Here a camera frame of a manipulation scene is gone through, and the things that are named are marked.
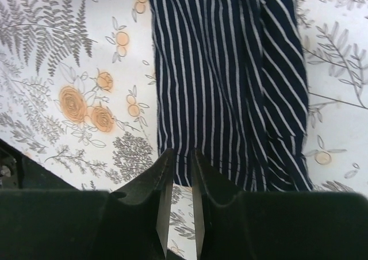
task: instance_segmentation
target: orange flower print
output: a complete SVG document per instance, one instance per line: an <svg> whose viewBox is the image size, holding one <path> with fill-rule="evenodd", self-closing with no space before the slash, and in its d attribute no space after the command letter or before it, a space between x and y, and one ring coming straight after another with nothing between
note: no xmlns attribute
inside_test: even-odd
<svg viewBox="0 0 368 260"><path fill-rule="evenodd" d="M126 26L119 25L115 17L113 17L113 27L115 32L112 32L111 37L105 36L105 39L109 43L116 45L116 50L113 54L113 63L115 63L117 60L121 62L121 58L127 55L130 38L129 34L124 30Z"/></svg>
<svg viewBox="0 0 368 260"><path fill-rule="evenodd" d="M87 115L87 103L81 93L71 87L66 86L59 93L60 108L62 113L70 121L79 124L85 120Z"/></svg>
<svg viewBox="0 0 368 260"><path fill-rule="evenodd" d="M114 119L108 108L102 106L94 107L90 118L93 125L101 132L110 132L113 129Z"/></svg>
<svg viewBox="0 0 368 260"><path fill-rule="evenodd" d="M135 0L134 7L132 9L132 17L135 22L137 22L137 14L143 14L146 9L146 3L148 0Z"/></svg>
<svg viewBox="0 0 368 260"><path fill-rule="evenodd" d="M102 72L97 76L97 85L100 89L110 91L113 87L114 81L110 73Z"/></svg>

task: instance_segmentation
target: black machine part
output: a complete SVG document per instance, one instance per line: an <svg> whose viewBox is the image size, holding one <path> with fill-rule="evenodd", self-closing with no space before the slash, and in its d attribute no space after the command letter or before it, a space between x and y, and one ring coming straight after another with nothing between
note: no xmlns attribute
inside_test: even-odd
<svg viewBox="0 0 368 260"><path fill-rule="evenodd" d="M365 197L245 192L199 151L192 162L198 260L367 259Z"/></svg>
<svg viewBox="0 0 368 260"><path fill-rule="evenodd" d="M109 194L80 192L2 148L2 159L16 165L19 185L0 191L0 260L182 259L167 250L172 151Z"/></svg>

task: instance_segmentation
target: white stripe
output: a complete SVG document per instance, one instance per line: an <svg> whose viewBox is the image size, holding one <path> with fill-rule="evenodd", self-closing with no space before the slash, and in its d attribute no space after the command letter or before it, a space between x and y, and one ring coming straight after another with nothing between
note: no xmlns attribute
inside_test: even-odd
<svg viewBox="0 0 368 260"><path fill-rule="evenodd" d="M287 107L289 108L290 112L292 113L295 121L297 122L300 130L302 130L303 133L305 133L305 128L303 127L303 125L301 124L301 121L299 119L299 117L296 115L293 107L291 106L291 104L289 103L288 100L286 100L285 96L282 94L282 92L280 91L280 89L278 88L278 86L276 85L275 81L273 80L273 78L270 76L270 74L268 74L268 72L263 68L262 69L264 74L266 74L267 78L269 79L269 81L271 82L271 84L274 86L275 91L277 92L277 94L281 97L281 99L284 101L284 103L287 105Z"/></svg>
<svg viewBox="0 0 368 260"><path fill-rule="evenodd" d="M166 0L162 0L163 4L163 8L164 8L164 13L166 14L167 13L167 7L166 7ZM155 6L157 7L157 0L154 0L154 4ZM161 71L161 79L160 79L160 88L161 88L161 98L162 98L162 94L163 94L163 91L162 91L162 83L163 83L163 78L166 78L166 80L168 81L168 91L167 91L167 98L168 98L168 115L169 115L169 120L170 120L170 132L171 132L171 144L174 145L174 124L173 124L173 106L172 106L172 103L171 103L171 79L170 79L170 69L169 69L169 66L168 66L168 59L167 59L167 54L166 54L166 42L165 42L165 39L163 37L163 32L162 32L162 24L161 24L161 19L160 19L160 15L157 15L157 18L158 18L158 27L159 27L159 31L160 31L160 36L161 36L161 44L163 44L162 46L162 51L163 51L163 54L164 54L164 58L165 58L165 61L166 61L166 69L167 69L167 73L168 75L166 75L166 77L164 77L162 71ZM166 135L166 140L165 140L165 144L164 144L164 149L167 149L167 135ZM180 173L179 173L179 166L176 165L176 174L178 176L178 179L179 181L180 180Z"/></svg>
<svg viewBox="0 0 368 260"><path fill-rule="evenodd" d="M264 91L266 97L271 101L271 103L274 105L275 109L277 110L277 113L279 115L279 117L281 118L282 122L284 123L284 125L287 127L287 129L289 130L291 135L295 135L294 131L291 129L291 127L289 126L289 123L286 121L285 117L282 114L282 111L280 110L279 106L272 100L271 96L268 94L267 91Z"/></svg>
<svg viewBox="0 0 368 260"><path fill-rule="evenodd" d="M248 177L249 177L249 167L246 167L246 178L244 180L244 184L243 184L243 190L247 190L247 182L248 182Z"/></svg>
<svg viewBox="0 0 368 260"><path fill-rule="evenodd" d="M290 84L290 82L288 81L287 77L285 76L285 74L282 72L282 70L277 66L277 64L272 60L271 56L267 53L267 51L264 52L264 55L266 56L266 58L268 58L268 60L270 61L270 63L273 65L273 67L277 70L277 72L279 73L279 75L282 77L283 81L286 83L286 85L288 86L288 88L290 89L290 91L293 93L293 95L295 96L295 99L299 102L299 104L301 105L301 107L303 108L305 113L308 113L308 110L306 108L306 106L304 105L304 103L300 100L299 95L295 92L295 90L293 89L293 86Z"/></svg>
<svg viewBox="0 0 368 260"><path fill-rule="evenodd" d="M290 69L294 72L294 75L298 78L300 84L302 85L302 87L304 88L305 91L308 91L308 88L305 84L305 81L302 79L302 77L300 76L300 74L298 73L298 71L295 69L295 67L293 66L293 64L291 63L291 61L289 60L289 58L285 55L285 53L283 52L283 50L280 49L280 47L278 46L278 44L275 42L275 40L272 38L272 36L270 35L270 33L267 30L266 25L262 22L263 25L263 30L266 34L266 36L269 38L271 44L274 46L274 48L277 50L277 52L283 57L283 59L285 60L285 62L289 65Z"/></svg>
<svg viewBox="0 0 368 260"><path fill-rule="evenodd" d="M177 5L179 7L179 11L182 15L182 17L185 17L185 14L183 12L183 8L182 6L180 5L180 1L179 0L176 0L177 2ZM189 48L189 61L190 61L190 71L192 72L191 73L191 81L192 81L192 86L193 86L193 103L194 103L194 106L192 106L194 108L194 115L195 115L195 122L194 122L194 126L195 126L195 129L194 129L194 132L195 132L195 137L197 137L197 114L198 114L198 109L197 109L197 88L196 88L196 85L195 85L195 75L194 75L194 60L193 60L193 48L192 48L192 45L191 45L191 39L190 39L190 32L189 32L189 27L188 27L188 23L186 22L186 20L183 20L184 22L184 27L185 27L185 32L186 32L186 36L188 38L188 48ZM186 80L187 78L185 76L183 76L183 82L185 83L185 85L187 84L186 83ZM187 131L188 131L188 137L187 137L187 142L186 142L186 149L185 149L185 156L188 156L188 153L189 153L189 131L190 131L190 127L189 127L189 118L187 116ZM187 178L187 166L185 168L185 178L188 182L188 178Z"/></svg>
<svg viewBox="0 0 368 260"><path fill-rule="evenodd" d="M156 38L156 33L155 33L155 21L156 21L156 13L155 11L152 9L152 21L151 21L151 28L152 28L152 37L154 38L154 43L156 45L156 48L158 48L158 42L157 42L157 38ZM157 75L161 75L161 71L162 71L162 60L160 57L157 56L156 53L154 53L154 58L155 59L159 59L160 60L160 72L157 73ZM157 97L157 112L156 112L156 120L157 120L157 127L158 129L160 128L160 122L159 122L159 117L162 116L162 111L161 111L161 100L162 99L162 82L161 82L161 79L160 79L160 82L159 82L160 85L160 95L161 96L158 96ZM158 130L158 152L160 151L161 147L162 147L162 133L160 130Z"/></svg>
<svg viewBox="0 0 368 260"><path fill-rule="evenodd" d="M284 174L285 174L285 175L287 175L288 177L290 176L287 172L285 172L285 170L284 170L283 168L281 168L280 166L278 166L278 164L276 163L276 161L275 161L275 160L273 160L270 156L268 156L267 158L269 159L269 161L270 161L270 162L272 162L272 163L273 163L273 165L275 165L275 166L276 166L276 168L277 168L278 170L280 170L282 173L284 173Z"/></svg>
<svg viewBox="0 0 368 260"><path fill-rule="evenodd" d="M296 155L295 136L291 136L290 139L291 139L291 142L292 142L293 155Z"/></svg>
<svg viewBox="0 0 368 260"><path fill-rule="evenodd" d="M249 84L249 87L250 87L249 89L251 91L253 103L254 103L255 109L257 111L258 117L260 118L260 120L262 122L263 130L265 132L265 130L266 130L265 118L263 117L263 114L261 114L260 109L259 109L259 106L258 106L258 102L257 102L257 100L254 97L254 92L253 92L253 88L252 88L252 83L250 81L248 68L246 68L246 71L247 71L247 80L248 80L248 84ZM257 141L258 141L258 144L259 144L259 148L262 151L263 157L266 159L267 158L267 154L266 154L265 148L263 148L263 146L262 146L262 142L260 141L259 136L256 134L257 133L257 130L255 128L255 125L254 125L254 122L253 122L253 115L251 113L250 113L250 120L251 120L252 128L254 130L255 136L256 136Z"/></svg>
<svg viewBox="0 0 368 260"><path fill-rule="evenodd" d="M264 112L266 113L266 115L267 115L267 117L269 118L269 120L270 120L270 122L271 122L272 126L273 126L273 127L274 127L274 129L276 130L276 134L277 134L278 136L282 136L282 134L281 134L281 133L280 133L280 131L278 130L278 128L277 128L277 126L276 126L276 124L275 124L274 120L272 119L272 117L271 117L271 115L270 115L269 111L267 110L267 108L264 108Z"/></svg>
<svg viewBox="0 0 368 260"><path fill-rule="evenodd" d="M177 11L177 7L174 4L174 0L170 0L174 9L175 9L175 14L178 14ZM183 42L182 42L182 35L181 35L181 30L180 30L180 25L179 25L179 19L178 16L175 15L175 26L176 26L176 31L178 31L178 42L179 42L179 54L180 54L180 63L181 63L181 69L182 69L182 80L183 80L183 88L184 88L184 107L185 107L185 117L186 117L186 130L188 131L189 129L189 103L188 103L188 95L187 95L187 86L186 86L186 81L184 79L184 77L186 76L186 71L185 71L185 62L184 62L184 55L183 55ZM176 51L176 49L174 49L172 47L172 43L171 43L171 58L172 61L174 62L174 51ZM173 65L174 68L174 75L175 75L175 93L177 95L177 103L178 103L178 109L181 109L180 107L180 100L179 100L179 83L178 83L178 74L177 74L177 68L176 68L176 64ZM178 147L178 155L182 156L182 147L183 147L183 139L182 139L182 126L181 126L181 112L177 112L177 118L178 118L178 126L179 126L179 147ZM185 178L187 183L189 184L189 180L187 178L187 174L185 173Z"/></svg>
<svg viewBox="0 0 368 260"><path fill-rule="evenodd" d="M260 41L260 38L257 37L258 31L255 28L253 13L252 13L252 7L250 6L249 0L247 0L247 9L249 10L249 16L251 17L251 25L252 25L253 33L254 33L254 35L256 37L256 40L257 40L257 45L259 47L260 55L263 56L262 43ZM242 4L240 4L240 11L241 11L240 12L241 14L244 14L244 9L243 9ZM241 28L243 30L244 41L246 42L247 51L248 51L248 54L249 54L251 62L252 62L253 72L256 76L258 86L260 87L260 92L263 95L263 89L264 88L263 88L263 85L262 85L262 81L260 80L260 75L259 75L259 72L258 72L258 69L257 69L257 65L254 62L253 52L250 50L248 37L247 37L247 33L246 33L246 25L245 25L244 15L240 16L240 22L241 22ZM262 125L263 125L263 128L266 129L264 121L263 121Z"/></svg>
<svg viewBox="0 0 368 260"><path fill-rule="evenodd" d="M248 109L248 112L250 114L250 107L249 107L248 101L247 101L247 109ZM259 139L259 136L258 136L257 131L256 131L255 126L254 126L253 116L251 114L249 115L249 120L251 122L251 126L252 126L252 129L253 129L254 135L256 137L256 140L259 144L259 149L261 150L262 155L264 157L264 161L267 162L267 155L266 155L266 152L265 152L265 148L263 148L262 143ZM257 154L256 154L256 150L254 149L254 144L253 144L253 142L251 142L251 143L252 143L253 150L255 151L255 156L256 156L256 158L258 158ZM266 178L265 178L265 171L264 171L262 165L260 165L260 172L262 173L263 186L267 187Z"/></svg>
<svg viewBox="0 0 368 260"><path fill-rule="evenodd" d="M292 0L292 1L293 1L293 16L295 18L295 15L297 13L297 2L296 2L296 0ZM298 38L301 40L301 35L300 35L299 29L298 29L298 25L297 25L297 33L298 33Z"/></svg>
<svg viewBox="0 0 368 260"><path fill-rule="evenodd" d="M257 184L256 184L256 179L255 179L255 176L254 176L254 169L253 169L251 192L254 192L256 190L257 190Z"/></svg>
<svg viewBox="0 0 368 260"><path fill-rule="evenodd" d="M287 19L289 20L289 26L291 26L293 28L294 34L299 37L299 32L297 30L297 27L294 24L294 21L292 20L292 17L290 16L290 12L289 10L285 7L285 4L283 4L283 2L281 0L276 0L276 2L280 5L281 9L283 10L283 12L285 13L285 16L287 17Z"/></svg>
<svg viewBox="0 0 368 260"><path fill-rule="evenodd" d="M279 29L280 33L282 34L282 37L284 40L290 45L290 47L293 49L294 53L300 58L302 62L304 62L304 58L301 54L301 52L295 47L295 45L289 40L287 34L285 33L285 30L281 26L280 22L276 19L275 15L271 12L271 10L267 7L267 5L264 5L264 9L267 11L269 16L271 17L272 21L275 23L276 27Z"/></svg>
<svg viewBox="0 0 368 260"><path fill-rule="evenodd" d="M240 74L239 74L239 60L238 60L238 55L237 55L237 46L236 46L236 41L235 41L235 30L234 30L234 21L233 21L233 11L232 11L232 7L231 7L231 0L227 0L228 2L228 6L229 6L229 10L228 10L228 14L229 14L229 20L230 20L230 31L231 31L231 41L232 41L232 48L234 50L234 58L235 58L235 77L236 77L236 82L235 82L235 86L236 86L236 98L237 98L237 111L239 114L239 120L241 123L241 128L243 131L244 125L243 125L243 114L242 114L242 99L240 98ZM237 156L237 174L236 174L236 178L235 178L235 184L237 185L237 181L239 179L239 174L240 174L240 132L239 132L239 121L236 119L235 121L235 127L236 127L236 132L237 132L237 143L236 143L236 156Z"/></svg>
<svg viewBox="0 0 368 260"><path fill-rule="evenodd" d="M255 169L253 169L252 177L253 177L253 182L254 182L254 186L253 186L254 192L257 192L258 191L258 186L257 186L257 178L256 178L256 175L255 175Z"/></svg>
<svg viewBox="0 0 368 260"><path fill-rule="evenodd" d="M246 1L247 1L247 9L249 10L249 16L250 16L250 19L251 19L251 26L252 26L252 29L253 29L253 34L255 36L255 40L257 41L259 53L262 56L262 41L260 40L260 36L259 36L258 31L257 31L257 27L255 26L252 6L251 6L249 0L246 0ZM259 0L256 0L256 2L257 2L258 10L259 10Z"/></svg>
<svg viewBox="0 0 368 260"><path fill-rule="evenodd" d="M281 189L280 187L277 187L276 185L274 185L274 183L273 183L273 182L271 182L271 185L272 185L273 187L275 187L277 190L279 190L280 192L286 192L285 190Z"/></svg>
<svg viewBox="0 0 368 260"><path fill-rule="evenodd" d="M226 73L226 84L227 84L227 88L228 88L228 95L225 95L226 98L226 102L227 102L227 107L228 107L228 111L229 111L229 125L230 125L230 133L229 133L229 163L231 163L231 152L232 152L232 139L233 139L233 126L232 126L232 109L233 109L233 102L232 102L232 97L231 97L231 86L230 86L230 75L229 75L229 54L228 54L228 48L226 45L226 37L225 37L225 29L224 29L224 16L223 16L223 11L224 11L224 6L222 3L222 0L218 0L220 3L220 29L221 29L221 37L222 37L222 41L223 41L223 47L224 47L224 51L225 51L225 73ZM228 173L228 179L231 180L231 173Z"/></svg>
<svg viewBox="0 0 368 260"><path fill-rule="evenodd" d="M214 3L215 3L215 0L211 0L211 25L212 25L212 33L213 33L213 38L214 38L214 41L213 41L213 44L214 44L214 53L215 53L215 56L216 56L216 64L217 64L217 71L218 71L218 74L220 74L221 70L220 70L220 58L219 58L219 49L217 47L217 36L216 36L216 28L215 28L215 23L214 23ZM224 102L223 102L223 97L222 97L222 92L221 92L221 89L220 89L220 86L222 87L222 85L220 84L220 80L219 80L219 77L217 75L217 73L214 74L216 77L216 84L217 84L217 88L218 88L218 96L219 96L219 99L220 99L220 110L221 110L221 124L220 124L220 132L221 132L221 135L220 135L220 173L222 173L222 170L223 170L223 151L224 151Z"/></svg>
<svg viewBox="0 0 368 260"><path fill-rule="evenodd" d="M205 2L205 10L207 9L207 0L204 0ZM204 33L204 28L203 28L203 19L202 19L202 15L201 15L201 7L200 7L200 0L195 0L195 3L197 5L197 12L198 12L198 18L200 19L201 21L201 33L202 33L202 39L203 39L203 42L205 43L205 33ZM206 23L206 28L207 28L207 12L204 12L205 13L205 23ZM207 65L210 66L210 63L209 63L209 59L208 59L208 49L207 47L205 46L204 48L205 50L205 58L206 58L206 62L207 62ZM215 116L214 116L214 92L213 92L213 75L212 75L212 71L211 69L209 69L208 71L209 73L209 82L210 82L210 87L209 87L209 92L211 94L211 114L212 114L212 120L211 120L211 125L212 125L212 131L211 131L211 145L214 144L214 129L215 129ZM203 124L203 132L205 133L207 131L206 127L205 127L205 122ZM202 144L202 151L204 152L205 150L205 138L203 138L203 144ZM213 146L211 146L211 156L210 156L210 161L211 161L211 165L213 166L213 160L214 160L214 153L213 153Z"/></svg>
<svg viewBox="0 0 368 260"><path fill-rule="evenodd" d="M154 0L154 5L157 6L157 0ZM156 18L158 18L158 27L161 29L162 31L162 27L160 25L160 18L155 14L155 21L156 21ZM159 44L158 44L158 41L157 39L155 38L155 44L156 44L156 47L157 48L160 48ZM166 130L166 127L165 127L165 115L164 115L164 111L162 110L162 107L163 107L163 61L162 61L162 54L158 54L158 56L156 56L156 58L159 58L159 61L160 61L160 70L159 70L159 75L160 75L160 82L159 82L159 86L160 86L160 113L161 113L161 119L162 119L162 127L163 127L163 132L165 134L165 141L164 143L161 143L161 147L163 147L164 150L167 149L167 140L168 140L168 134L167 134L167 130Z"/></svg>
<svg viewBox="0 0 368 260"><path fill-rule="evenodd" d="M308 181L305 179L303 173L301 172L299 165L295 162L294 157L291 155L291 153L289 152L288 148L286 148L285 143L283 142L282 139L279 139L279 141L281 142L283 149L286 151L287 155L289 156L290 160L293 162L295 168L297 169L297 171L299 172L300 177L302 178L302 180L304 181L305 186L307 187L307 189L309 191L311 191L311 187L308 184Z"/></svg>
<svg viewBox="0 0 368 260"><path fill-rule="evenodd" d="M189 19L190 19L190 23L191 23L191 28L193 30L195 41L197 43L198 56L200 57L199 63L200 63L200 71L201 71L201 83L202 83L201 88L203 89L203 94L204 94L202 96L204 113L201 114L201 115L204 116L204 121L205 121L205 119L206 119L206 117L205 117L205 115L206 115L206 111L205 111L206 110L206 102L205 102L206 87L204 85L203 58L202 58L202 53L201 53L201 50L200 50L201 44L198 40L197 31L195 30L196 26L194 25L193 17L191 15L191 9L190 9L190 5L189 5L189 1L185 0L185 4L186 4L187 10L188 10ZM195 96L197 97L198 94L197 94L195 78L196 77L194 75L194 70L193 70L192 71L193 91L194 91ZM194 107L194 147L195 148L197 148L197 145L198 145L197 144L198 143L198 120L197 119L198 119L198 110L197 110L197 106L195 106Z"/></svg>
<svg viewBox="0 0 368 260"><path fill-rule="evenodd" d="M298 188L298 186L295 184L294 179L292 179L292 180L293 180L293 182L294 182L294 187L295 187L295 189L296 189L297 191L299 191L299 188Z"/></svg>
<svg viewBox="0 0 368 260"><path fill-rule="evenodd" d="M240 6L240 22L241 22L241 29L244 33L244 37L246 37L246 34L245 34L245 31L246 31L246 26L245 26L245 21L244 21L244 9L243 9L243 4L241 2L239 2L239 6ZM244 145L245 145L245 151L246 151L246 178L245 178L245 181L244 181L244 185L243 185L243 189L246 190L246 184L247 184L247 180L248 180L248 169L249 169L249 156L248 156L248 139L246 137L246 132L245 132L245 129L244 129L244 125L243 125L243 121L241 121L241 124L242 124L242 128L241 128L241 131L242 131L242 134L243 134L243 140L244 140Z"/></svg>
<svg viewBox="0 0 368 260"><path fill-rule="evenodd" d="M280 160L280 162L282 163L283 166L285 166L285 162L282 160L282 158L280 157L280 155L278 154L278 151L276 150L274 144L272 142L269 142L271 149L274 151L274 153L276 154L278 160Z"/></svg>
<svg viewBox="0 0 368 260"><path fill-rule="evenodd" d="M282 182L284 182L285 184L288 184L288 185L292 185L291 182L289 181L286 181L285 179L283 179L282 177L280 177L273 169L270 168L270 171L276 176L278 177L278 179Z"/></svg>

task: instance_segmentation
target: navy striped fabric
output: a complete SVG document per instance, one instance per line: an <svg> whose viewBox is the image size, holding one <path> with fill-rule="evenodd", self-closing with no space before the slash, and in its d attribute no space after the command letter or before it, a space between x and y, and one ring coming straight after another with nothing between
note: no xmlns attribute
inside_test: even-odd
<svg viewBox="0 0 368 260"><path fill-rule="evenodd" d="M296 0L150 0L158 147L190 186L201 150L249 191L311 190L308 114Z"/></svg>

